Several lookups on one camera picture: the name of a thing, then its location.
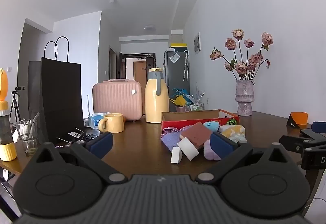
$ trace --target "tripod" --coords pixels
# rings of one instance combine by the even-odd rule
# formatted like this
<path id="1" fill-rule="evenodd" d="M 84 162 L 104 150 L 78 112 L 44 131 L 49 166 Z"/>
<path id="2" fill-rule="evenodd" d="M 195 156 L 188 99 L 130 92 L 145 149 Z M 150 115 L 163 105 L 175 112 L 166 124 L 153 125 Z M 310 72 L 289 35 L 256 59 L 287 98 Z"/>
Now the tripod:
<path id="1" fill-rule="evenodd" d="M 14 108 L 15 109 L 15 118 L 16 118 L 16 122 L 17 122 L 17 115 L 18 115 L 18 121 L 21 120 L 21 117 L 20 117 L 20 113 L 19 113 L 19 109 L 18 109 L 18 104 L 17 104 L 17 101 L 16 101 L 16 94 L 19 97 L 20 97 L 20 95 L 18 94 L 17 89 L 15 91 L 11 92 L 11 94 L 13 94 L 13 97 L 12 97 L 12 104 L 11 104 L 11 108 L 10 108 L 9 120 L 11 118 L 12 108 Z"/>

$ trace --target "metal screw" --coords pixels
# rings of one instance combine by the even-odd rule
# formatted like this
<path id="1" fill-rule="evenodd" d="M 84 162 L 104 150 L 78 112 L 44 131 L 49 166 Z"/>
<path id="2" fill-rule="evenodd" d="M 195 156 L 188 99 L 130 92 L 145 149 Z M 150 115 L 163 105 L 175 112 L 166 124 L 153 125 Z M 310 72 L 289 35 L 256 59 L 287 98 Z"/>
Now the metal screw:
<path id="1" fill-rule="evenodd" d="M 214 179 L 214 175 L 209 172 L 202 172 L 197 177 L 202 181 L 211 181 Z"/>
<path id="2" fill-rule="evenodd" d="M 109 176 L 109 180 L 112 182 L 121 182 L 123 181 L 125 176 L 121 173 L 113 173 Z"/>

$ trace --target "door frame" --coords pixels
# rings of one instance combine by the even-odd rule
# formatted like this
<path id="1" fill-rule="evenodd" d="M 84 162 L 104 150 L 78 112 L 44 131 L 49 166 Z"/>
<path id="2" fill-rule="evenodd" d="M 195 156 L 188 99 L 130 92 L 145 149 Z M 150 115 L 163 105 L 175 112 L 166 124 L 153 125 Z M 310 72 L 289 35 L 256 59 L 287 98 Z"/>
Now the door frame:
<path id="1" fill-rule="evenodd" d="M 122 78 L 122 60 L 126 58 L 146 58 L 147 56 L 153 56 L 154 58 L 154 68 L 156 68 L 156 53 L 135 53 L 135 54 L 122 54 L 119 53 L 120 60 L 120 78 Z"/>

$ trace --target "floor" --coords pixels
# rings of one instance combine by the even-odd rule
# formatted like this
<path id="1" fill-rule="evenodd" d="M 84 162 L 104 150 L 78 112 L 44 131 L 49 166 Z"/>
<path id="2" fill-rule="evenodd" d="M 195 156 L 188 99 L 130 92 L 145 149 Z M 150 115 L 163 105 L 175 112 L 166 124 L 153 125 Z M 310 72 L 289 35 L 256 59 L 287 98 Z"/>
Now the floor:
<path id="1" fill-rule="evenodd" d="M 17 216 L 21 216 L 17 204 L 12 200 L 10 195 L 4 189 L 4 187 L 0 184 L 0 195 L 7 202 L 7 204 L 12 208 L 12 210 L 16 213 Z M 7 218 L 7 216 L 0 210 L 0 224 L 11 224 L 12 222 Z"/>

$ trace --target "mug handle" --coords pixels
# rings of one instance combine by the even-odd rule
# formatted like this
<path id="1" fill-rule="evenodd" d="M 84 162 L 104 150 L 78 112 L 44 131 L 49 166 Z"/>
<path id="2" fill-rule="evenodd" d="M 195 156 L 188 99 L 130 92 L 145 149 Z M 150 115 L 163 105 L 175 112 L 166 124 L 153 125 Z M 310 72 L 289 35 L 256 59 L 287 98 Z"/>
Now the mug handle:
<path id="1" fill-rule="evenodd" d="M 100 122 L 98 122 L 98 129 L 99 129 L 99 131 L 101 131 L 101 132 L 107 132 L 107 130 L 106 130 L 106 125 L 105 125 L 105 123 L 106 123 L 106 118 L 102 118 L 101 120 L 100 120 Z"/>

